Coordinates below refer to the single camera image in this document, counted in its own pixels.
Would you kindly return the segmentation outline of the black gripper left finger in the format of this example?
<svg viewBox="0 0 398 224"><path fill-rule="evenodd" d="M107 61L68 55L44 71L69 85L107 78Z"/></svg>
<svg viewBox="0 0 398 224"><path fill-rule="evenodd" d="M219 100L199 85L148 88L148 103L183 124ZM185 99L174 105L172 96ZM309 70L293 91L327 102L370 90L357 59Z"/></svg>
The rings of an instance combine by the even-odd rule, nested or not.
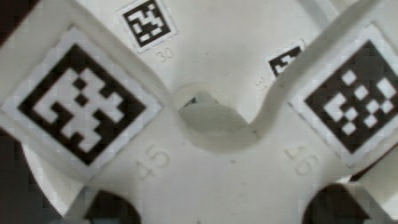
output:
<svg viewBox="0 0 398 224"><path fill-rule="evenodd" d="M85 187L59 224L142 224L142 218L132 203L117 194Z"/></svg>

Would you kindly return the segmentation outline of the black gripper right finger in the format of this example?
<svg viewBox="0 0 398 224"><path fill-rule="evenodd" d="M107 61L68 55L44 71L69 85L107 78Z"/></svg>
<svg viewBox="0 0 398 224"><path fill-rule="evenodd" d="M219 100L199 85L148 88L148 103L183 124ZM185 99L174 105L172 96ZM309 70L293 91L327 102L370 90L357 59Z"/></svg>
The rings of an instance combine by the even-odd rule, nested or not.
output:
<svg viewBox="0 0 398 224"><path fill-rule="evenodd" d="M327 185L309 201L302 224L398 224L355 182Z"/></svg>

